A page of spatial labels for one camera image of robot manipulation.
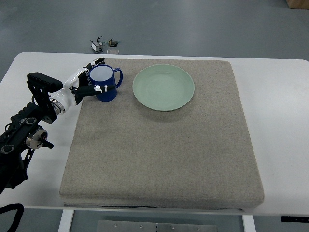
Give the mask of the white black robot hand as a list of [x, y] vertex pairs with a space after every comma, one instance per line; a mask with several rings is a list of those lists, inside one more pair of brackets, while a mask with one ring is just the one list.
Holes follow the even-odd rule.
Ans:
[[114, 85], [90, 85], [89, 71], [100, 64], [105, 64], [104, 57], [95, 59], [78, 69], [66, 80], [63, 88], [50, 97], [56, 113], [65, 113], [71, 106], [78, 105], [75, 96], [94, 96], [116, 89]]

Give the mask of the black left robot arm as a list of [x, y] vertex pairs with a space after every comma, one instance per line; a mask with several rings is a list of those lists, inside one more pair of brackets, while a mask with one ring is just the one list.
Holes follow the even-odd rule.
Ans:
[[111, 84], [92, 84], [90, 71], [103, 65], [98, 58], [80, 68], [65, 83], [40, 72], [27, 75], [27, 86], [32, 93], [29, 102], [5, 126], [0, 137], [0, 189], [14, 189], [28, 179], [27, 168], [36, 149], [54, 145], [47, 140], [47, 131], [41, 121], [52, 124], [58, 115], [78, 105], [84, 97], [111, 93]]

